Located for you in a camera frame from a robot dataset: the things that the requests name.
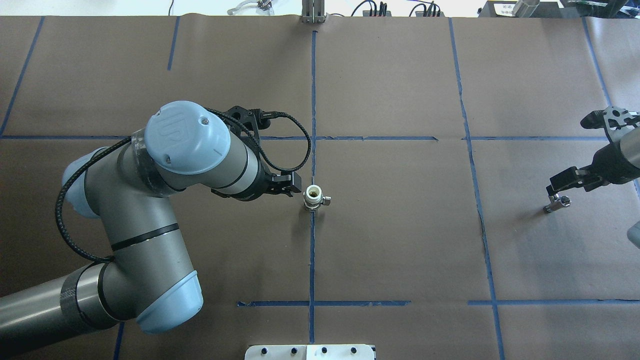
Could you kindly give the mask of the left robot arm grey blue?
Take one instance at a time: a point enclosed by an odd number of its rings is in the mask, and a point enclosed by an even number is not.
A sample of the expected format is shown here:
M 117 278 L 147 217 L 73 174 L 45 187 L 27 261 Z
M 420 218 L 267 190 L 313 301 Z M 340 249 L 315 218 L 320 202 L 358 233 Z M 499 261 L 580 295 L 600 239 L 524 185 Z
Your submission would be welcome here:
M 89 264 L 1 298 L 1 358 L 135 320 L 160 334 L 189 321 L 204 299 L 170 197 L 203 185 L 242 202 L 302 191 L 275 165 L 259 131 L 281 111 L 218 111 L 187 100 L 163 105 L 146 126 L 67 166 L 54 205 L 62 240 Z

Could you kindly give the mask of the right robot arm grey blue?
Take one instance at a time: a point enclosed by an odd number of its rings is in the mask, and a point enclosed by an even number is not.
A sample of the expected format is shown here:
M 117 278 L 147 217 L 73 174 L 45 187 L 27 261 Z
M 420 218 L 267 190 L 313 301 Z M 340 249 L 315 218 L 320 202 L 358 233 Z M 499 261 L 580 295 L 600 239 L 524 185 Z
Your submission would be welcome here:
M 560 196 L 568 189 L 594 191 L 608 185 L 624 185 L 637 180 L 640 176 L 639 130 L 622 132 L 622 135 L 606 135 L 608 144 L 597 150 L 591 164 L 578 168 L 569 167 L 550 178 L 546 187 L 549 203 L 542 211 L 550 214 L 567 208 L 571 200 Z

